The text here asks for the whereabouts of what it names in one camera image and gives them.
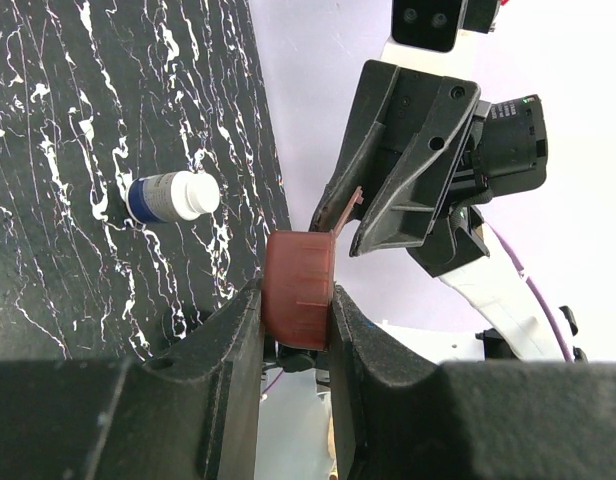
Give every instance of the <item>purple cable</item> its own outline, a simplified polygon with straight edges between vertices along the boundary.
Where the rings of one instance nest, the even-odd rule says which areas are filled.
[[[274,386],[275,386],[275,384],[279,381],[279,379],[283,376],[283,374],[284,374],[284,371],[283,371],[283,370],[282,370],[281,372],[279,372],[279,375],[277,375],[277,376],[275,377],[275,379],[274,379],[272,382],[270,382],[270,385],[268,385],[266,388],[264,388],[264,391],[263,391],[263,392],[261,392],[261,394],[262,394],[262,395],[265,395],[266,393],[268,393],[268,392],[270,391],[270,389],[271,389],[272,387],[274,387]]]
[[[504,250],[510,257],[510,259],[512,260],[512,263],[517,269],[517,271],[519,273],[523,272],[524,266],[521,263],[521,260],[519,260],[519,257],[517,256],[515,251],[510,246],[510,244],[506,242],[506,239],[502,237],[501,235],[499,235],[499,233],[497,233],[497,231],[494,228],[492,227],[490,228],[494,232],[495,236],[499,239],[501,246],[504,248]],[[535,296],[535,298],[539,302],[541,309],[546,314],[546,317],[548,318],[548,322],[550,323],[550,327],[552,328],[552,331],[554,332],[555,337],[557,338],[557,343],[559,343],[559,348],[561,349],[561,353],[564,355],[564,359],[567,362],[574,362],[575,361],[574,355],[570,351],[570,348],[568,348],[568,343],[566,342],[566,339],[564,338],[563,334],[561,333],[561,330],[559,329],[559,325],[557,324],[557,319],[552,314],[552,310],[550,309],[550,306],[548,306],[548,302],[546,302],[546,299],[543,297],[543,295],[539,291],[539,288],[537,288],[537,285],[535,285],[535,282],[533,282],[532,278],[526,277],[526,283],[528,284],[528,288],[530,288],[530,291],[532,292],[532,294]]]

